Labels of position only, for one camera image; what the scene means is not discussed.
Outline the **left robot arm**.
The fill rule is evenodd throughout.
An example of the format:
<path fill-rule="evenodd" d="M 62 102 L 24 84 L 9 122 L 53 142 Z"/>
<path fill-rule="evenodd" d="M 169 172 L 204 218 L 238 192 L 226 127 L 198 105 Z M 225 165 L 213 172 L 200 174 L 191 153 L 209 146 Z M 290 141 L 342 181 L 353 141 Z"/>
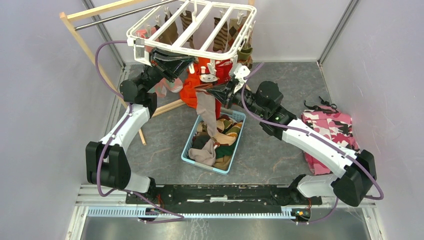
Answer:
<path fill-rule="evenodd" d="M 157 94 L 150 90 L 163 79 L 173 82 L 194 61 L 194 56 L 155 47 L 142 72 L 121 83 L 119 91 L 128 104 L 126 112 L 107 135 L 98 142 L 89 142 L 85 148 L 89 183 L 138 192 L 137 196 L 145 204 L 156 200 L 157 190 L 150 186 L 151 179 L 131 170 L 126 152 L 137 132 L 157 109 Z"/>

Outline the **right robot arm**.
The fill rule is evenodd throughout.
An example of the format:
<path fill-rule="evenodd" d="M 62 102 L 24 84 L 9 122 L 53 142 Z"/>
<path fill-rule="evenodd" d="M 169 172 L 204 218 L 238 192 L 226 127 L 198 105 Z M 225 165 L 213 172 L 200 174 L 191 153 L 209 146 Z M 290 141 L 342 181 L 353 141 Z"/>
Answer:
<path fill-rule="evenodd" d="M 201 84 L 195 87 L 195 92 L 212 97 L 227 109 L 233 105 L 244 108 L 268 135 L 296 146 L 331 171 L 327 175 L 304 175 L 294 180 L 288 191 L 293 203 L 302 204 L 312 197 L 336 197 L 357 207 L 363 199 L 384 198 L 371 152 L 342 147 L 307 126 L 281 105 L 284 96 L 275 82 L 263 81 L 255 92 L 240 88 L 239 83 L 232 79 L 226 84 Z"/>

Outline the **grey beige sock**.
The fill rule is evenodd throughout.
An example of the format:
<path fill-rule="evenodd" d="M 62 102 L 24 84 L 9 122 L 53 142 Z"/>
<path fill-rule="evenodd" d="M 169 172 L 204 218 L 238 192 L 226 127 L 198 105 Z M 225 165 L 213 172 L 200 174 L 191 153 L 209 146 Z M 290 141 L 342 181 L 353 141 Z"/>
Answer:
<path fill-rule="evenodd" d="M 205 89 L 196 90 L 197 106 L 196 112 L 206 124 L 207 133 L 214 137 L 218 133 L 216 116 L 216 99 Z"/>
<path fill-rule="evenodd" d="M 188 156 L 197 163 L 212 166 L 216 161 L 215 142 L 210 139 L 202 149 L 190 148 Z"/>

